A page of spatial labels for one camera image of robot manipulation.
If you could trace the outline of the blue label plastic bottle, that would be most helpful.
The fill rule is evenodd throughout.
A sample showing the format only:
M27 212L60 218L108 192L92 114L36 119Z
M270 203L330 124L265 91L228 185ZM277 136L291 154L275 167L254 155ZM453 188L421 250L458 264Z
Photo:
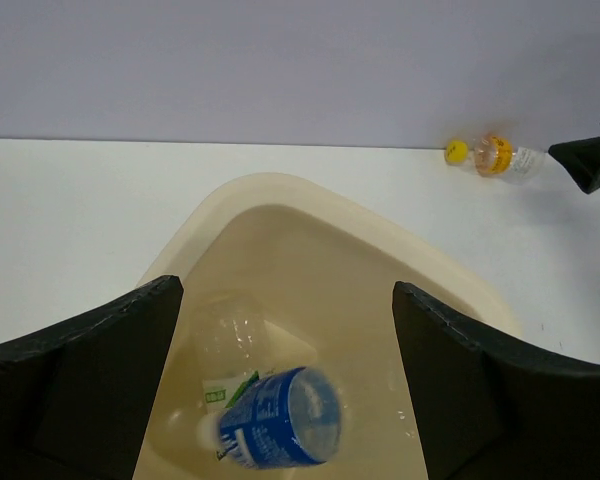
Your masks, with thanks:
M310 467L339 451L342 406L330 379L301 366L253 381L196 427L201 448L248 469Z

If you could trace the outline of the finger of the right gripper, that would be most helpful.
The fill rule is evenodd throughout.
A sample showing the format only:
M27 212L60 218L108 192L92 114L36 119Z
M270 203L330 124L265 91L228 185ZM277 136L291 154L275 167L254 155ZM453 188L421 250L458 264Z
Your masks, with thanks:
M600 136L551 145L556 160L585 194L600 189Z

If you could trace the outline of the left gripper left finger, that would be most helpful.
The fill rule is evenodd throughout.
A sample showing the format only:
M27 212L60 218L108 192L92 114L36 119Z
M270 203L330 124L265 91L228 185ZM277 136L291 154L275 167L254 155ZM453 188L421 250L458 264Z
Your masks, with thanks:
M160 276L0 344L0 479L132 478L183 294Z

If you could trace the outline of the green label plastic bottle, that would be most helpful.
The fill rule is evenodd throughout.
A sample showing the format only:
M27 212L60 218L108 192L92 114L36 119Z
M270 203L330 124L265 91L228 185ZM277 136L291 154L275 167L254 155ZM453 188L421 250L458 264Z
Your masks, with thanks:
M191 334L209 413L227 408L249 379L274 371L266 318L254 297L238 291L218 292L194 307Z

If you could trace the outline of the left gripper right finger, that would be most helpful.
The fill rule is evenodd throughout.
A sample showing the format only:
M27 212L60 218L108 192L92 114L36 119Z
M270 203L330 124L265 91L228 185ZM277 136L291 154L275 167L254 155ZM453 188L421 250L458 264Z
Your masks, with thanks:
M417 286L393 317L432 479L600 479L600 365L534 346Z

